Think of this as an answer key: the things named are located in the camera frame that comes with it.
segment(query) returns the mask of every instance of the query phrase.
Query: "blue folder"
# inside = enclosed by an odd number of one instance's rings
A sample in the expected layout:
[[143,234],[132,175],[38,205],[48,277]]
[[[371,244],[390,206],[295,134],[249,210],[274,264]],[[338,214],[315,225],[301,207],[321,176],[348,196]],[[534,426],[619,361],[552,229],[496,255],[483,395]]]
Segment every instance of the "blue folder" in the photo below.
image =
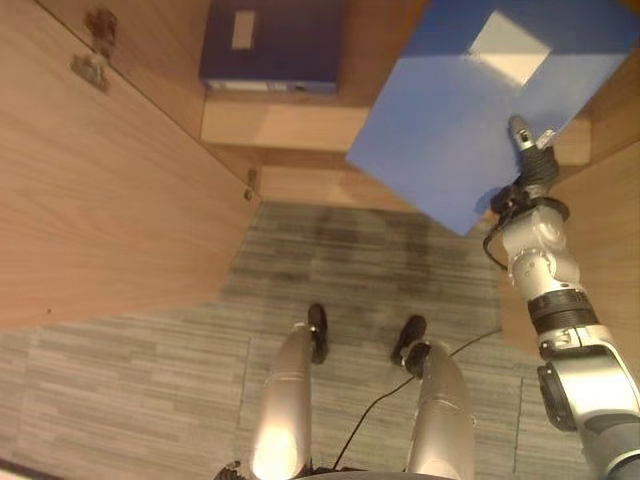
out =
[[[549,49],[524,83],[470,51],[496,16]],[[640,18],[615,0],[433,0],[347,158],[464,235],[518,176],[509,117],[536,135],[561,131],[638,32]],[[506,38],[495,53],[522,53],[510,48]]]

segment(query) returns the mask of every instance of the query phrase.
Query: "wooden wall panel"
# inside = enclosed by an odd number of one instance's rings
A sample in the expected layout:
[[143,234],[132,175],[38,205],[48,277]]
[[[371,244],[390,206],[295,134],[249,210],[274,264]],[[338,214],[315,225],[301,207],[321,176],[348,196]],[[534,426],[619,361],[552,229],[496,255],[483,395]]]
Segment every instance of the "wooden wall panel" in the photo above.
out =
[[211,300],[258,200],[36,3],[0,16],[0,328]]
[[600,321],[640,378],[640,142],[559,185],[570,251]]
[[640,48],[593,98],[589,111],[594,161],[640,140]]
[[[118,18],[113,67],[200,140],[205,88],[198,71],[211,0],[38,1],[89,45],[85,14],[97,6],[111,10]],[[256,152],[205,145],[245,183],[247,172],[260,166]]]

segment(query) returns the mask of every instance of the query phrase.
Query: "wooden cabinet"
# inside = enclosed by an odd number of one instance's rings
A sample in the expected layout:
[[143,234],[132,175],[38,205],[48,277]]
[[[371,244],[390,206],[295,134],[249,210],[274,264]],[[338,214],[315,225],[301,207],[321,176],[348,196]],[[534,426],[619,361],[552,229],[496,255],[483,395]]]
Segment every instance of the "wooden cabinet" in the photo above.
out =
[[0,14],[0,328],[213,299],[259,198],[41,6]]
[[[200,141],[205,88],[198,78],[211,0],[40,0],[60,23],[87,45],[87,12],[107,8],[118,20],[112,67]],[[219,148],[202,142],[244,183],[260,166],[261,152]]]

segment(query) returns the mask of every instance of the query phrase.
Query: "black cable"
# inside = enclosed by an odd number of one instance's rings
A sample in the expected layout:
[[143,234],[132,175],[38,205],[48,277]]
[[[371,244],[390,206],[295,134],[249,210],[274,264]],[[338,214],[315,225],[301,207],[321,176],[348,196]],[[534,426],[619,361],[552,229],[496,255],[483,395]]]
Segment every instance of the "black cable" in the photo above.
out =
[[487,257],[489,257],[489,260],[498,265],[498,267],[500,267],[500,270],[504,270],[506,272],[508,270],[507,266],[496,257],[494,257],[493,254],[489,251],[489,245],[491,244],[491,241],[498,233],[500,233],[500,230],[502,229],[498,229],[498,225],[494,225],[493,227],[491,227],[491,230],[489,230],[487,236],[484,237],[484,240],[482,242],[482,249],[484,250],[484,253],[487,255]]
[[[456,349],[453,351],[453,353],[451,353],[451,357],[453,357],[455,354],[460,353],[462,350],[464,350],[465,348],[467,348],[469,345],[473,345],[476,342],[479,342],[480,340],[483,340],[487,337],[490,337],[491,335],[495,335],[496,333],[499,333],[502,331],[502,328],[498,327],[495,330],[492,330],[488,333],[485,333],[483,335],[480,335],[479,337],[474,338],[473,340],[465,343],[464,345],[462,345],[460,348]],[[388,393],[385,393],[384,395],[376,398],[373,402],[371,402],[371,405],[369,405],[367,407],[367,409],[364,411],[364,413],[362,414],[362,416],[360,417],[360,420],[358,420],[358,423],[356,423],[356,426],[353,428],[353,431],[351,432],[351,435],[349,435],[349,438],[347,439],[346,443],[344,444],[344,447],[342,447],[342,450],[340,450],[340,454],[338,455],[338,458],[336,458],[336,461],[333,463],[333,467],[331,467],[332,470],[335,470],[338,467],[338,464],[340,463],[340,460],[342,460],[342,457],[344,455],[344,453],[347,451],[347,448],[349,447],[349,444],[351,444],[351,440],[353,440],[353,437],[356,435],[356,433],[358,432],[358,429],[360,428],[360,425],[362,425],[362,422],[364,422],[364,419],[367,418],[367,415],[369,414],[369,412],[371,411],[371,409],[373,407],[376,406],[376,404],[378,402],[380,402],[381,400],[384,400],[387,397],[390,397],[391,395],[393,395],[394,393],[400,391],[402,388],[404,388],[405,386],[409,385],[409,383],[411,383],[412,380],[414,380],[416,377],[411,377],[410,379],[402,382],[400,385],[398,385],[396,388],[394,388],[393,390],[391,390]]]
[[349,447],[349,444],[351,443],[351,440],[353,440],[353,437],[355,436],[356,432],[358,431],[358,429],[360,428],[360,425],[362,425],[362,422],[364,421],[364,419],[367,417],[367,415],[369,414],[369,412],[371,411],[371,409],[373,407],[376,406],[376,404],[381,401],[384,400],[387,397],[390,397],[391,395],[393,395],[394,393],[398,392],[399,390],[401,390],[403,387],[409,385],[409,383],[411,383],[416,377],[411,377],[409,380],[406,380],[404,382],[402,382],[400,385],[398,385],[396,388],[394,388],[393,390],[391,390],[389,393],[385,393],[384,395],[382,395],[381,397],[376,398],[373,402],[371,402],[371,405],[369,405],[367,407],[367,409],[364,411],[364,413],[362,414],[362,416],[360,417],[360,420],[358,420],[358,423],[356,424],[356,426],[354,427],[353,431],[351,432],[351,435],[349,436],[349,439],[347,440],[347,442],[344,444],[344,447],[342,447],[342,450],[340,451],[340,454],[338,455],[338,458],[336,458],[336,461],[333,463],[333,467],[331,467],[332,470],[335,470],[336,467],[338,466],[338,463],[340,463],[340,460],[342,460],[342,456],[344,455],[344,452],[347,451],[347,448]]
[[498,327],[495,330],[492,330],[492,331],[487,332],[487,333],[485,333],[483,335],[480,335],[479,337],[476,337],[473,340],[465,343],[460,348],[455,349],[453,352],[451,352],[451,355],[449,355],[449,356],[453,357],[456,353],[460,353],[462,350],[467,348],[469,345],[473,345],[474,343],[479,342],[480,340],[484,340],[485,338],[490,337],[491,335],[495,335],[496,333],[500,333],[501,331],[502,331],[502,328]]
[[498,233],[500,233],[504,229],[504,227],[506,227],[509,224],[509,222],[511,221],[511,218],[513,217],[513,212],[514,212],[514,209],[511,209],[506,214],[501,216],[500,221],[498,221],[498,223],[496,223],[493,227],[491,227],[491,229],[487,233],[487,236],[484,237],[484,240],[482,241],[482,249],[484,250],[484,253],[487,255],[487,257],[489,257],[489,259],[493,263],[498,265],[498,267],[500,267],[500,269],[504,270],[505,272],[508,271],[509,268],[504,263],[502,263],[500,260],[498,260],[496,257],[493,256],[493,254],[489,250],[489,245],[491,244],[495,236]]

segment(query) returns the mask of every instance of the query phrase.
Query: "wooden shelf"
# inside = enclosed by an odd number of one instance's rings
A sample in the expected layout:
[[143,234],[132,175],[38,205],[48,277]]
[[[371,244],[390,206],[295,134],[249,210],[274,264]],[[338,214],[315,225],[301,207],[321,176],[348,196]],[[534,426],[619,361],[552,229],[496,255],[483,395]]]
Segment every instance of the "wooden shelf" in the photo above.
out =
[[[347,152],[364,125],[424,0],[352,0],[337,95],[209,92],[202,139],[216,145]],[[561,165],[589,162],[588,116],[556,140]]]

